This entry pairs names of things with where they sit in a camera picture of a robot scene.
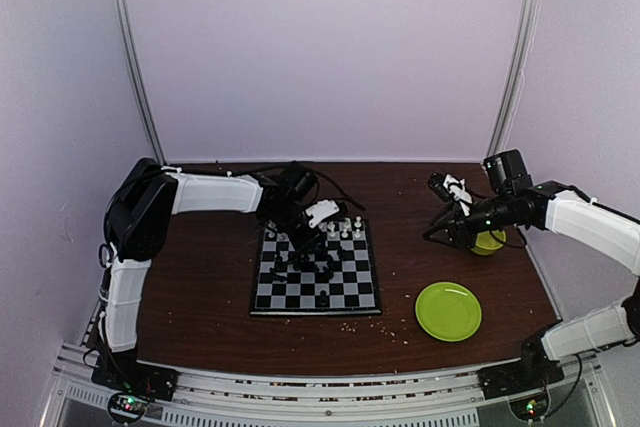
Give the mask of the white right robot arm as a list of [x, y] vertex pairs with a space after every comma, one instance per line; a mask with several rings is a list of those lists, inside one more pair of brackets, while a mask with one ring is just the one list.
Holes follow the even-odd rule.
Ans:
[[[460, 250], [471, 250], [482, 234], [505, 227], [523, 227], [556, 236], [578, 251], [588, 279], [601, 280], [607, 267], [618, 267], [618, 280], [639, 278], [639, 221], [600, 203], [579, 187], [559, 181], [535, 182], [519, 150], [485, 158], [482, 168], [490, 192], [477, 195], [460, 178], [435, 172], [429, 188], [444, 208], [423, 237]], [[512, 377], [530, 389], [557, 363], [569, 356], [639, 341], [639, 289], [628, 287], [622, 296], [605, 291], [598, 297], [607, 305], [587, 302], [581, 316], [565, 319], [524, 341]]]

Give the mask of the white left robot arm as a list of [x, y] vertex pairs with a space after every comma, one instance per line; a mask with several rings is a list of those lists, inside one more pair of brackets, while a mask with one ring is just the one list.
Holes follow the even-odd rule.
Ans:
[[316, 176], [298, 163], [267, 177], [232, 171], [194, 173], [162, 166], [152, 158], [139, 159], [114, 194], [103, 224], [110, 281], [101, 335], [113, 353], [103, 367], [106, 376], [123, 391], [143, 383], [142, 366], [123, 352], [136, 347], [145, 278], [164, 247], [173, 216], [212, 211], [253, 214], [285, 234], [296, 251], [304, 252], [317, 243], [321, 224], [340, 211], [333, 200], [303, 206], [303, 197], [316, 183]]

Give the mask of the pile of black chess pieces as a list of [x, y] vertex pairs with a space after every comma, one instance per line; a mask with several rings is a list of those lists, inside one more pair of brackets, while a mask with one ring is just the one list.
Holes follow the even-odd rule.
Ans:
[[275, 255], [274, 266], [269, 269], [271, 281], [286, 282], [288, 268], [292, 267], [295, 272], [312, 273], [316, 282], [327, 283], [347, 260], [347, 252], [341, 247], [335, 252], [330, 252], [323, 247], [315, 255], [303, 256], [299, 259], [294, 259], [292, 253], [288, 252], [286, 258], [281, 252]]

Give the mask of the black and white chessboard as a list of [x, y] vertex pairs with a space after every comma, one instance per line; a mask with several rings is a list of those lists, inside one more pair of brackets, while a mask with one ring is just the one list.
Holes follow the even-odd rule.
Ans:
[[369, 221], [321, 225], [324, 248], [300, 255], [284, 233], [261, 233], [249, 312], [263, 316], [379, 315], [382, 303]]

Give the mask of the green bowl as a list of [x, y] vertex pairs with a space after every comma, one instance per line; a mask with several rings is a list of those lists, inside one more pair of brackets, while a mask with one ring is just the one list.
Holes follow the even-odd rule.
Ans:
[[490, 256], [505, 247], [506, 240], [507, 234], [504, 230], [481, 232], [476, 235], [476, 242], [471, 251], [480, 256]]

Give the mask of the green plate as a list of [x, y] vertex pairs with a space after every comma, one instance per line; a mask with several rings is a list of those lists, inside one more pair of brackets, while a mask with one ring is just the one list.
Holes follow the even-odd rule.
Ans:
[[414, 311], [424, 332], [448, 343], [471, 338], [483, 320], [477, 297], [465, 286], [448, 281], [423, 288], [416, 297]]

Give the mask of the right aluminium frame post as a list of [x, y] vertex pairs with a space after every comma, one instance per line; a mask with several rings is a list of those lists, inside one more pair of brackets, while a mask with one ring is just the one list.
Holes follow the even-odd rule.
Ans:
[[509, 139], [522, 88], [527, 56], [532, 47], [541, 0], [522, 0], [511, 60], [486, 156], [503, 150]]

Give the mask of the aluminium frame post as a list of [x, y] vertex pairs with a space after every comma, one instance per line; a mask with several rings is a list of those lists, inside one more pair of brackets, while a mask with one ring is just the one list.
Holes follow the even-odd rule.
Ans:
[[527, 56], [532, 47], [541, 0], [522, 0], [511, 60], [486, 156], [503, 150], [509, 139], [522, 88]]
[[135, 104], [141, 118], [142, 127], [147, 141], [151, 146], [154, 158], [163, 165], [166, 163], [166, 157], [161, 145], [158, 129], [153, 118], [145, 88], [128, 3], [127, 0], [113, 0], [113, 2], [119, 23], [127, 72], [133, 90]]

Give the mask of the front aluminium rail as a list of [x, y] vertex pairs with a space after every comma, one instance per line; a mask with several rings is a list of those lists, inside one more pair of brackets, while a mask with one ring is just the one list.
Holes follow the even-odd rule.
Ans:
[[564, 362], [543, 390], [487, 398], [479, 366], [364, 376], [267, 376], [181, 368], [141, 426], [618, 426], [598, 358]]

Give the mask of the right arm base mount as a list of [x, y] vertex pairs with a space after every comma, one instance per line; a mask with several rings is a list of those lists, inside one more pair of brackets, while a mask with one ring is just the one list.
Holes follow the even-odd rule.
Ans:
[[510, 397], [511, 412], [522, 421], [541, 421], [551, 412], [548, 387], [564, 379], [559, 361], [548, 358], [541, 336], [521, 344], [516, 361], [484, 367], [477, 373], [486, 400]]

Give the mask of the left aluminium frame post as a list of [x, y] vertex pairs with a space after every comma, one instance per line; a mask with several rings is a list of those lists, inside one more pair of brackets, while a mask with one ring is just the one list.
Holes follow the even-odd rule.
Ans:
[[153, 118], [145, 88], [128, 3], [127, 0], [113, 0], [113, 2], [119, 23], [127, 72], [133, 90], [135, 104], [141, 118], [142, 127], [147, 141], [151, 146], [154, 158], [163, 165], [166, 163], [166, 157], [161, 145], [158, 129]]

